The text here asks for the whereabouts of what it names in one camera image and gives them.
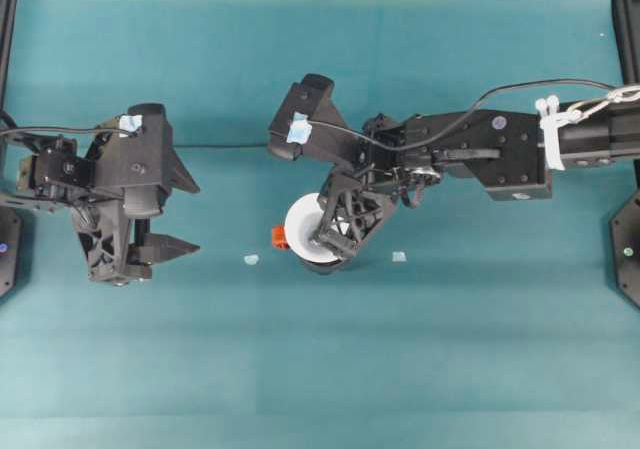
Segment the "wire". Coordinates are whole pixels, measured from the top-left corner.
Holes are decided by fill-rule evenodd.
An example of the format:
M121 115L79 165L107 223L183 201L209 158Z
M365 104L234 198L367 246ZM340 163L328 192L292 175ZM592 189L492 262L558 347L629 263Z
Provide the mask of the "wire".
M95 127L93 129L73 129L70 127L59 126L18 126L10 127L9 129L0 130L0 137L8 136L9 134L20 134L23 132L58 132L69 134L102 134L104 132L111 132L117 134L124 134L126 136L133 136L134 134L124 129L118 129L115 127Z
M480 96L472 105L471 107L462 115L460 115L459 117L457 117L454 121L452 121L451 123L447 124L444 129L442 129L441 131L439 131L438 133L427 137L425 139L421 139L420 141L417 142L413 142L411 144L405 144L402 146L389 146L388 144L385 144L383 142L380 142L372 137L367 136L366 134L362 134L360 132L356 132L352 129L349 129L348 127L343 127L343 126L338 126L336 124L331 124L329 122L324 122L324 121L313 121L313 120L309 120L307 121L309 124L313 125L313 124L317 124L320 126L325 126L331 129L336 129L338 131L350 134L353 137L362 139L363 141L366 141L370 144L373 144L374 146L378 146L381 147L383 149L386 149L388 151L392 151L392 152L401 152L401 151L408 151L411 149L417 149L418 147L424 146L426 144L430 144L432 142L437 141L438 139L441 139L442 137L452 133L453 131L455 131L456 129L458 129L460 126L462 126L488 99L490 99L492 96L495 96L496 94L499 94L501 92L509 92L509 91L516 91L516 90L520 90L520 89L527 89L527 88L531 88L531 87L539 87L539 86L555 86L555 85L576 85L576 86L589 86L589 87L596 87L598 89L604 89L607 91L613 90L615 89L614 86L611 86L609 84L605 84L603 82L597 82L597 81L591 81L589 79L569 79L569 78L565 78L565 79L545 79L542 81L531 81L531 82L521 82L518 84L509 84L506 86L498 86L498 87L494 87L493 89L485 92L482 96Z
M267 147L266 142L256 142L254 144L176 144L176 149L253 149L257 147Z
M13 117L9 115L4 109L0 109L0 119L4 122L8 128L15 129L18 127L16 121L13 120Z

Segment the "teal mat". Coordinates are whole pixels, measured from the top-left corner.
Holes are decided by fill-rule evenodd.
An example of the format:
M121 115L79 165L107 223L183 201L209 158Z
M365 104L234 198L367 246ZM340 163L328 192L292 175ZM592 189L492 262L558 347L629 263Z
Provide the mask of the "teal mat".
M310 70L335 77L353 124L459 109L496 83L619 78L608 0L109 1L20 1L20 122L85 125L158 99L181 143L241 142L265 137ZM542 19L554 9L564 18ZM247 36L250 14L264 37ZM282 21L296 14L340 45L318 28L294 50ZM545 27L564 42L536 37ZM326 165L180 155L203 192L176 192L154 230L203 248L148 284L89 283L68 215L26 218L23 283L0 301L0 447L637 447L640 311L615 289L606 227L634 190L628 164L556 174L547 201L447 179L320 277L269 232Z

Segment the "white tape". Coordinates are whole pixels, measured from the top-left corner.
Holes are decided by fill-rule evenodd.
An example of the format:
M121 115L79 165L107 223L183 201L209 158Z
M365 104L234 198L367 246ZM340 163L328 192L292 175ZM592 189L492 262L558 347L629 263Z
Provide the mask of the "white tape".
M118 127L123 131L134 133L142 126L142 116L138 114L137 116L128 116L123 115L120 116L120 120L118 121ZM125 134L120 134L120 137L128 137Z
M313 127L308 122L309 116L293 113L293 121L289 125L289 134L287 134L287 142L297 142L298 144L306 144L311 136Z
M404 251L393 251L391 262L407 262L407 254Z
M244 256L244 263L247 266L255 266L260 261L260 256L257 254L249 254Z

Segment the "orange object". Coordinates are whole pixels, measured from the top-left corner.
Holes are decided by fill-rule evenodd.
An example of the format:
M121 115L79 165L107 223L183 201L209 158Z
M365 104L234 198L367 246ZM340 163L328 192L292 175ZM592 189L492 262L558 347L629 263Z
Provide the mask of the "orange object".
M276 249L286 251L289 249L287 237L284 235L284 226L282 224L271 228L271 245Z

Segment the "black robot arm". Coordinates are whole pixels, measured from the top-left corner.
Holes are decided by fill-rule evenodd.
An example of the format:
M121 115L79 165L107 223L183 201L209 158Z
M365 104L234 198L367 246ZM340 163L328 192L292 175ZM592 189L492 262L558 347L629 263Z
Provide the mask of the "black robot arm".
M379 114L356 133L331 101L333 88L333 81L324 76L305 76L292 85L269 128L268 147L274 156L334 164L317 196L322 217L311 219L315 227L305 232L309 251L306 247L296 251L300 241L292 244L312 270L330 273L343 266L400 203L418 207L424 191L447 175L477 179L497 201L551 197L552 171L540 115L477 109L416 114L397 122ZM616 102L557 130L559 158L565 168L606 166L640 157L640 102ZM638 223L639 230L625 226L624 233L640 236L640 217ZM614 229L615 244L617 239ZM315 259L314 248L330 251L333 258ZM624 258L623 250L618 252ZM640 264L637 271L640 286ZM620 285L628 293L632 283ZM640 302L640 293L634 300Z
M27 131L11 118L4 122L2 156L7 142L32 155L20 163L17 193L0 192L0 206L49 212L68 208L92 281L122 285L147 280L153 264L198 250L151 232L150 219L162 214L173 189L199 192L174 150L173 129L161 104L133 106L98 125L84 156L78 155L74 139L34 134L55 129Z

